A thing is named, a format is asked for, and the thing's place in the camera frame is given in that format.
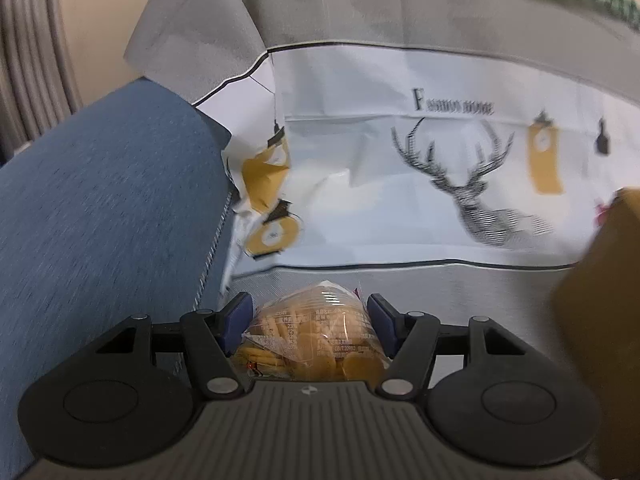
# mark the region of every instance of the transparent plastic packaging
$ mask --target transparent plastic packaging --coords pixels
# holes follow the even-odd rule
[[[357,380],[372,388],[388,367],[360,299],[331,282],[259,308],[232,361],[255,377]]]

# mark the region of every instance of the blue fabric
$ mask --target blue fabric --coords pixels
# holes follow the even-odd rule
[[[0,170],[0,479],[32,461],[16,417],[30,383],[130,314],[192,308],[228,194],[228,132],[213,125],[139,80]],[[231,224],[203,307],[217,307]]]

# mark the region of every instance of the black hanging lamp print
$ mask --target black hanging lamp print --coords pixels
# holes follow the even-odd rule
[[[609,155],[609,136],[607,135],[607,128],[604,118],[600,119],[600,133],[596,138],[596,152],[601,155]]]

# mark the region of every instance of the deer antlers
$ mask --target deer antlers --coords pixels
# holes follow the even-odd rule
[[[424,162],[420,161],[420,152],[415,151],[415,133],[418,130],[418,126],[420,126],[423,120],[425,120],[424,117],[418,121],[418,123],[414,126],[414,129],[411,130],[411,133],[407,135],[406,148],[402,148],[402,146],[400,145],[396,129],[391,128],[391,135],[393,137],[394,146],[396,147],[396,150],[398,150],[398,153],[400,153],[400,155],[402,156],[402,160],[404,160],[409,166],[415,168],[421,173],[432,176],[434,178],[434,182],[439,184],[438,187],[454,189],[458,186],[451,185],[449,179],[447,178],[447,170],[434,160],[435,142],[433,140],[429,144],[427,156],[425,157]],[[491,125],[487,121],[482,121],[482,125],[484,126],[487,134],[491,139],[492,151],[489,155],[488,160],[486,160],[484,158],[484,152],[482,151],[480,145],[478,144],[476,146],[479,161],[474,167],[469,170],[469,180],[466,183],[466,186],[469,186],[469,184],[479,180],[487,173],[500,168],[500,166],[504,163],[504,159],[509,154],[511,145],[513,144],[513,134],[511,134],[507,142],[506,149],[503,152],[500,152],[501,143],[498,135],[496,135]]]

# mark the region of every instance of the deer illustration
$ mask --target deer illustration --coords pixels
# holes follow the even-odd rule
[[[429,175],[431,183],[439,190],[450,194],[456,201],[458,215],[465,229],[472,238],[482,244],[514,248],[526,244],[530,237],[548,234],[552,228],[535,215],[525,215],[515,209],[492,210],[485,206],[479,195],[486,189],[487,182],[482,177],[497,170],[509,155],[513,143],[513,134],[509,137],[507,147],[501,150],[501,143],[489,123],[482,124],[492,142],[492,152],[488,159],[484,158],[482,148],[478,145],[478,163],[468,171],[468,179],[464,186],[454,186],[447,178],[447,170],[435,160],[435,142],[431,141],[424,161],[420,160],[420,152],[415,151],[415,133],[425,118],[421,118],[406,138],[403,148],[398,140],[398,133],[391,128],[394,145],[398,153],[409,166]]]

